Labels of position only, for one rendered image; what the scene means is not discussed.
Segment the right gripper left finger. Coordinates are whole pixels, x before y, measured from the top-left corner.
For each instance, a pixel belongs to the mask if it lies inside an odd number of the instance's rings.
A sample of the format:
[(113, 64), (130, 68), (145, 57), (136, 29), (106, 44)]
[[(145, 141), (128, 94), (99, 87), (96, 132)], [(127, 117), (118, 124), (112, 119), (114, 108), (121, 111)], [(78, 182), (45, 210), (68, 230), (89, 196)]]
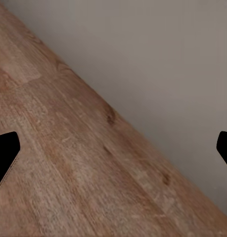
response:
[(0, 182), (20, 151), (17, 132), (0, 135)]

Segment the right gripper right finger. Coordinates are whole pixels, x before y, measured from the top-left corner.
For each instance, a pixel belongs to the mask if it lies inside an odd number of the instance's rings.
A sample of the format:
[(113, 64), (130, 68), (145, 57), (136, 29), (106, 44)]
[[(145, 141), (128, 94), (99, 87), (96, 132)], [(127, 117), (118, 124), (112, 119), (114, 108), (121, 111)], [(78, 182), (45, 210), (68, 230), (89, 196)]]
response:
[(221, 131), (216, 146), (218, 152), (227, 163), (227, 132)]

